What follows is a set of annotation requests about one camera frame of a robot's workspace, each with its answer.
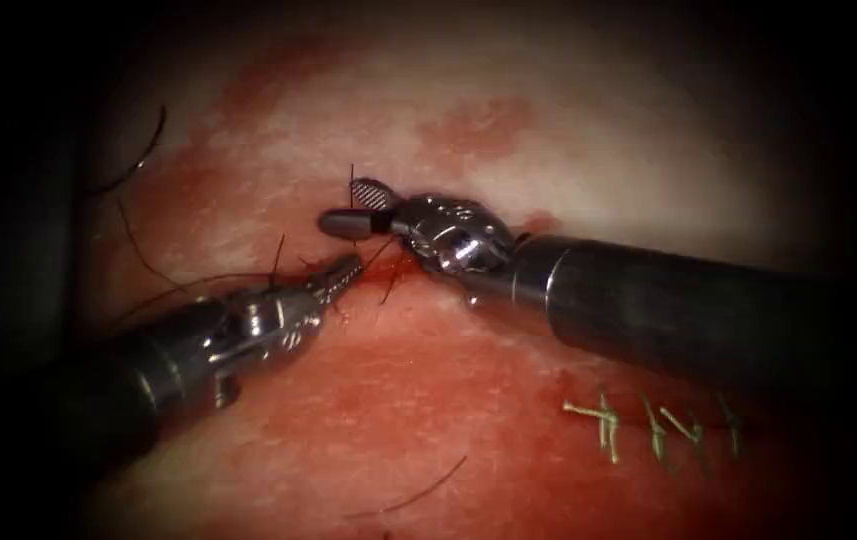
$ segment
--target skin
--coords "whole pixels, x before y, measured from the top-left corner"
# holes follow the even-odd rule
[[[824,267],[827,210],[797,116],[674,17],[542,6],[246,11],[169,29],[117,77],[90,185],[139,174],[85,212],[79,335],[95,338],[170,284],[305,271],[352,249],[314,225],[345,206],[349,165],[403,194],[483,201],[506,222],[762,267]],[[367,257],[383,240],[358,246]],[[329,311],[282,373],[168,438],[101,486],[90,523],[115,538],[756,537],[803,530],[834,487],[819,432],[710,388],[478,317],[398,250]],[[217,293],[230,282],[192,290]],[[140,312],[151,317],[189,298]],[[599,386],[620,418],[599,448]],[[705,428],[710,475],[663,416],[669,474],[641,395]],[[429,487],[402,509],[346,519]]]

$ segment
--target skin incision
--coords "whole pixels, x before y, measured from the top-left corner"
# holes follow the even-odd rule
[[[825,478],[777,411],[509,332],[379,251],[388,238],[315,225],[348,205],[353,168],[518,230],[817,267],[824,216],[791,117],[721,55],[671,18],[548,8],[166,31],[119,74],[98,133],[92,189],[139,159],[165,106],[144,165],[87,203],[78,332],[169,280],[240,274],[123,324],[258,283],[276,258],[293,275],[378,256],[296,363],[244,377],[234,405],[106,482],[91,522],[113,538],[689,539],[806,519],[797,501]]]

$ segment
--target metal instrument tip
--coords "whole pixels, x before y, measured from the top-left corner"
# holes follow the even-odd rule
[[[393,213],[355,208],[327,210],[318,217],[318,229],[343,240],[367,240],[391,232]]]
[[[341,255],[308,279],[308,291],[323,305],[330,304],[364,273],[361,257],[355,253]]]

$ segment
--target black suture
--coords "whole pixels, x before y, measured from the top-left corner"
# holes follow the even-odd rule
[[[373,516],[377,516],[377,515],[380,515],[380,514],[385,514],[385,513],[388,513],[388,512],[394,512],[394,511],[396,511],[396,510],[401,510],[402,508],[404,508],[404,507],[406,507],[406,506],[408,506],[408,505],[410,505],[410,504],[413,504],[413,503],[417,502],[418,500],[420,500],[420,499],[422,499],[422,498],[424,498],[424,497],[428,496],[429,494],[431,494],[431,492],[432,492],[432,491],[434,491],[434,490],[438,489],[438,487],[440,487],[442,484],[444,484],[446,481],[448,481],[448,479],[449,479],[449,478],[451,478],[452,476],[454,476],[454,474],[455,474],[456,472],[458,472],[458,469],[460,469],[460,468],[461,468],[461,466],[465,463],[465,461],[466,461],[467,459],[468,459],[468,456],[462,456],[462,458],[461,458],[460,460],[458,460],[458,463],[456,463],[456,464],[455,464],[455,466],[454,466],[454,467],[452,467],[450,471],[448,471],[447,473],[445,473],[445,475],[444,475],[444,476],[442,476],[442,477],[441,477],[441,478],[439,478],[438,480],[435,480],[435,482],[434,482],[434,483],[432,483],[432,484],[431,484],[430,486],[428,486],[427,488],[425,488],[425,489],[423,489],[423,490],[419,491],[418,493],[414,494],[414,495],[413,495],[413,496],[411,496],[411,497],[408,497],[407,499],[405,499],[404,501],[402,501],[402,502],[400,502],[400,503],[398,503],[398,504],[393,504],[393,505],[391,505],[391,506],[386,506],[385,508],[381,508],[381,509],[379,509],[379,510],[371,510],[371,511],[368,511],[368,512],[358,512],[358,513],[356,513],[356,514],[348,514],[348,515],[346,515],[346,516],[344,516],[344,517],[345,517],[345,519],[356,519],[356,518],[361,518],[361,517],[373,517]]]
[[[402,261],[405,259],[405,252],[402,251],[398,253],[398,260],[395,261],[394,268],[391,270],[391,279],[388,280],[388,290],[385,291],[384,298],[381,299],[381,303],[379,305],[385,305],[385,302],[388,301],[388,295],[391,294],[391,291],[395,288],[395,280],[398,279],[398,268],[401,267]]]
[[[102,195],[106,195],[111,193],[112,191],[121,187],[126,181],[128,181],[132,176],[138,172],[138,169],[141,169],[145,165],[145,161],[148,160],[148,157],[151,156],[152,152],[155,151],[155,147],[158,146],[158,142],[161,140],[161,134],[165,130],[165,124],[168,121],[168,110],[164,105],[161,106],[161,109],[158,113],[158,125],[155,127],[155,133],[151,136],[151,141],[148,142],[148,146],[141,153],[141,157],[138,158],[138,161],[134,162],[131,166],[128,167],[124,173],[122,173],[118,178],[108,182],[103,186],[99,186],[93,189],[90,189],[85,192],[86,197],[100,197]]]
[[[141,264],[152,274],[155,274],[161,279],[167,281],[175,288],[176,291],[181,291],[185,294],[188,294],[188,291],[186,291],[180,283],[166,276],[163,272],[161,272],[148,262],[148,259],[145,258],[145,254],[142,253],[141,248],[138,247],[138,242],[135,241],[135,234],[131,231],[131,223],[128,221],[128,215],[125,213],[125,205],[121,203],[121,199],[118,199],[115,202],[118,205],[118,214],[121,216],[121,221],[125,225],[125,235],[128,236],[128,241],[131,242],[131,247],[135,250],[135,255],[138,257],[138,260],[141,261]]]

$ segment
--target blood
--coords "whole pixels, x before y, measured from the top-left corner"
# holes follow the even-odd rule
[[[521,135],[535,126],[534,108],[525,98],[466,101],[415,128],[421,140],[418,160],[462,180],[517,152]]]

